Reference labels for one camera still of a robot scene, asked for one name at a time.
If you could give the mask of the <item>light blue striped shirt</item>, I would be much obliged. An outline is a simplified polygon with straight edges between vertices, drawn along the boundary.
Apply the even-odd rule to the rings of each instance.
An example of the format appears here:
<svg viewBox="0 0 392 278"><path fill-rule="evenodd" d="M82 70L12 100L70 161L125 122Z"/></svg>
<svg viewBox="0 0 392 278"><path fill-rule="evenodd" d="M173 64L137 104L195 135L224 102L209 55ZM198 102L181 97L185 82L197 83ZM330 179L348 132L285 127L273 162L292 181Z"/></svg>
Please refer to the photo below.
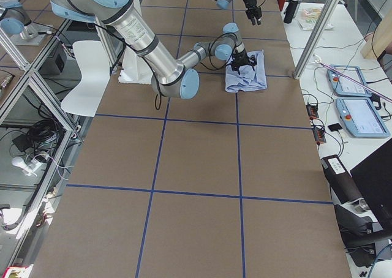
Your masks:
<svg viewBox="0 0 392 278"><path fill-rule="evenodd" d="M242 66L239 72L233 71L231 66L225 69L225 90L231 93L238 91L258 91L268 87L265 75L265 55L264 50L251 51L249 56L254 55L257 65L254 69L251 66Z"/></svg>

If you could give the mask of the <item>black water bottle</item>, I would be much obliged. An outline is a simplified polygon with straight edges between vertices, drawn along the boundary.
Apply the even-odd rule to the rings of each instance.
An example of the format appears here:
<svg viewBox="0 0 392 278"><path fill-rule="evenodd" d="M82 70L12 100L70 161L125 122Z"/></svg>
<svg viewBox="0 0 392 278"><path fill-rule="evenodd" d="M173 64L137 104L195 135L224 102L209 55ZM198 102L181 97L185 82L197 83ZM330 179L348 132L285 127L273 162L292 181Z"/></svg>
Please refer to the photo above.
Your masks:
<svg viewBox="0 0 392 278"><path fill-rule="evenodd" d="M284 23L290 24L298 7L299 0L289 0L284 13Z"/></svg>

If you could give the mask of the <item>metal reacher grabber tool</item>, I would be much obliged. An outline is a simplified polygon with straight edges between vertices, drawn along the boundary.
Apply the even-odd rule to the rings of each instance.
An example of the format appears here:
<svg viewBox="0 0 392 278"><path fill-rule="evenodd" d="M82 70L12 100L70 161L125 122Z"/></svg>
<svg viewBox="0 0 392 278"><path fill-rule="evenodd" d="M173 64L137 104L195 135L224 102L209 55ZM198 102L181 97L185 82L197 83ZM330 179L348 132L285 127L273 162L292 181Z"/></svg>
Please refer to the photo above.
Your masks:
<svg viewBox="0 0 392 278"><path fill-rule="evenodd" d="M345 75L345 74L342 73L342 72L339 72L339 71L336 70L335 68L330 67L330 66L324 64L324 63L322 62L321 57L318 56L317 54L313 54L313 56L314 56L314 61L315 61L317 64L320 64L322 67L326 68L327 70L330 70L330 71L334 72L334 73L337 75L337 77L339 77L339 78L340 78L340 77L344 77L344 78L346 78L347 80L351 81L352 83L354 83L354 84L356 84L356 85L362 87L363 89L365 89L365 90L367 90L367 91L369 91L369 92L371 92L371 93L373 93L373 94L375 94L375 95L378 95L380 98L383 98L384 100L386 100L386 101L388 101L388 102L391 102L391 98L389 98L389 97L383 95L381 92L378 92L378 91L376 91L376 90L374 90L374 89L368 87L367 85L365 85L365 84L363 84L363 83L361 83L361 82L359 82L359 81L356 81L356 80L353 79L352 77L347 76L347 75Z"/></svg>

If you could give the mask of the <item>far teach pendant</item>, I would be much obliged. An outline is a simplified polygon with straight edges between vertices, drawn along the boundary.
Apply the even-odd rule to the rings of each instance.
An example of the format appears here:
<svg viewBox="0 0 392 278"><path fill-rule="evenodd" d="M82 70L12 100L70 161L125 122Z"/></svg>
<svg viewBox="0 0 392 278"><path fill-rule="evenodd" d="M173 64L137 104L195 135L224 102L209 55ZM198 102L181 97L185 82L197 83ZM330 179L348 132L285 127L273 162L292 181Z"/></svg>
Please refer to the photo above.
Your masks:
<svg viewBox="0 0 392 278"><path fill-rule="evenodd" d="M367 85L363 73L358 66L342 66L331 64L331 68L343 73L344 75L354 79L361 85L358 85L351 80L338 75L333 70L327 70L327 77L335 94L340 97L371 97L371 93L362 87Z"/></svg>

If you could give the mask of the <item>teach pendant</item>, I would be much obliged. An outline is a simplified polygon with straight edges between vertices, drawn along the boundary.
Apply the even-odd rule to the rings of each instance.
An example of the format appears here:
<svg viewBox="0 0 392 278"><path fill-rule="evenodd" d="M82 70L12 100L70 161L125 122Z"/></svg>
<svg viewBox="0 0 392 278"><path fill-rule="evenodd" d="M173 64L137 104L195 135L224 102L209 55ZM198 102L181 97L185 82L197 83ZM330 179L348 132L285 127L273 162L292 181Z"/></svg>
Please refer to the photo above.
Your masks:
<svg viewBox="0 0 392 278"><path fill-rule="evenodd" d="M371 93L362 87L367 85L363 73L358 66L342 66L331 64L331 68L343 73L344 75L354 79L361 85L358 85L351 80L338 75L333 70L327 70L327 77L335 94L340 97L371 97Z"/></svg>
<svg viewBox="0 0 392 278"><path fill-rule="evenodd" d="M390 132L367 97L340 97L335 100L339 117L355 138L387 138Z"/></svg>

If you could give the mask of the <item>brown paper table mat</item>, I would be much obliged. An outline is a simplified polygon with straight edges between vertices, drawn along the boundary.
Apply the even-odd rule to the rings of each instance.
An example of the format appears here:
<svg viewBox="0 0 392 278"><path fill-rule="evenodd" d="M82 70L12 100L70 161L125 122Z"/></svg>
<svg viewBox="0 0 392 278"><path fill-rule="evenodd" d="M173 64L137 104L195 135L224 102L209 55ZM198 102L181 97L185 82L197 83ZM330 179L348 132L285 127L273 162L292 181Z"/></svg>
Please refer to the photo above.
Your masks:
<svg viewBox="0 0 392 278"><path fill-rule="evenodd" d="M109 82L32 277L350 277L276 0L252 26L241 0L143 0L175 56L238 24L268 87L225 91L198 67L190 100L154 109L146 85Z"/></svg>

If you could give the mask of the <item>near teach pendant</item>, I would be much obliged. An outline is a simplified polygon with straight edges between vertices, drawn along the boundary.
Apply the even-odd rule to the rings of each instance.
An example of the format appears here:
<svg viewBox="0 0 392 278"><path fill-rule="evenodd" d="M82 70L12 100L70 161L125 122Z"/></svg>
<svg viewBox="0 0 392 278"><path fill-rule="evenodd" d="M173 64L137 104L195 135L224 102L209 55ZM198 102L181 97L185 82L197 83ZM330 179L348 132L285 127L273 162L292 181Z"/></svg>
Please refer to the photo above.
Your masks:
<svg viewBox="0 0 392 278"><path fill-rule="evenodd" d="M335 100L339 117L355 138L387 138L390 132L367 97L340 97Z"/></svg>

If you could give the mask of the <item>white chair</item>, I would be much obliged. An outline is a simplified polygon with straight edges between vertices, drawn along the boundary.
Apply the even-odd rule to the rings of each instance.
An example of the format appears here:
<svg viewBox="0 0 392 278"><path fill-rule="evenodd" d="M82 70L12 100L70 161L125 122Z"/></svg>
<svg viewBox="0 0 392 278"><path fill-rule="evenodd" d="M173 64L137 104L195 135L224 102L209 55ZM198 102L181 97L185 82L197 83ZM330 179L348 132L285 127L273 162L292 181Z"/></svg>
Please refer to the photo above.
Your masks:
<svg viewBox="0 0 392 278"><path fill-rule="evenodd" d="M81 80L65 96L61 108L67 113L93 117L110 79L110 62L101 42L81 40L73 44Z"/></svg>

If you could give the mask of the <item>black monitor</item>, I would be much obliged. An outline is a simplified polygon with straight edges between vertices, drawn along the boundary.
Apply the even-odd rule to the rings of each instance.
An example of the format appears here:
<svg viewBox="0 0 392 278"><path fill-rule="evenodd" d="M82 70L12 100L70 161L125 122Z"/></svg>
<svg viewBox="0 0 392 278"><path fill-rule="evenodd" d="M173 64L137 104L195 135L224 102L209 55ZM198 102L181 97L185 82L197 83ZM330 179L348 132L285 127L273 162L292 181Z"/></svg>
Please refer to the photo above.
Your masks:
<svg viewBox="0 0 392 278"><path fill-rule="evenodd" d="M391 229L391 140L350 171L367 205L384 229Z"/></svg>

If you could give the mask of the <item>grey aluminium frame post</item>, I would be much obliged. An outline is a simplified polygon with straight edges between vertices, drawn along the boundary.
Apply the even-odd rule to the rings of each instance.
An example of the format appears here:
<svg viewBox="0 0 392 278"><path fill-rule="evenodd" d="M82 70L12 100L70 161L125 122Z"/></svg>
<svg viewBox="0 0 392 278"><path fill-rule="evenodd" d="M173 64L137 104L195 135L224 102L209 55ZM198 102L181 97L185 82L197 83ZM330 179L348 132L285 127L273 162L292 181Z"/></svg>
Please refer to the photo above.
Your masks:
<svg viewBox="0 0 392 278"><path fill-rule="evenodd" d="M314 50L323 34L326 24L329 22L339 0L326 0L323 6L321 14L309 36L309 39L305 45L305 48L300 56L300 59L293 72L293 78L299 80L302 73L304 72L310 57L314 53Z"/></svg>

